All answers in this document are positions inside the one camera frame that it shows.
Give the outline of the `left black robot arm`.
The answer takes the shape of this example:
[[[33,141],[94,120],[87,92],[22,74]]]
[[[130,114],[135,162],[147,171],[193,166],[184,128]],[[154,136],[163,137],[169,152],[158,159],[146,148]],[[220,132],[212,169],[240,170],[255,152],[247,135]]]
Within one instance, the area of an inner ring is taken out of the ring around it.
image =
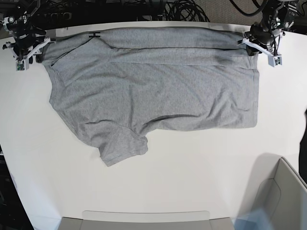
[[[246,44],[250,56],[256,53],[267,53],[268,55],[277,56],[281,36],[284,30],[289,29],[294,24],[295,16],[299,1],[297,0],[264,0],[259,4],[253,1],[257,10],[253,13],[244,12],[232,0],[231,4],[242,15],[252,17],[259,13],[262,19],[259,23],[254,23],[250,30],[244,33],[240,44]]]

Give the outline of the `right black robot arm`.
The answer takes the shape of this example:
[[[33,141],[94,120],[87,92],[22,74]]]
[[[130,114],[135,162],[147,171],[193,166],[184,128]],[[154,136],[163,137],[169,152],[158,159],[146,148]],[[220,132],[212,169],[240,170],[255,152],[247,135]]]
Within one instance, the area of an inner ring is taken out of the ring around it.
[[[47,3],[48,0],[20,0],[12,10],[4,14],[2,26],[15,42],[6,42],[2,49],[12,52],[17,71],[27,70],[34,56],[38,56],[37,60],[41,62],[44,47],[56,42],[55,38],[47,37],[46,30],[32,23],[40,7],[45,7]]]

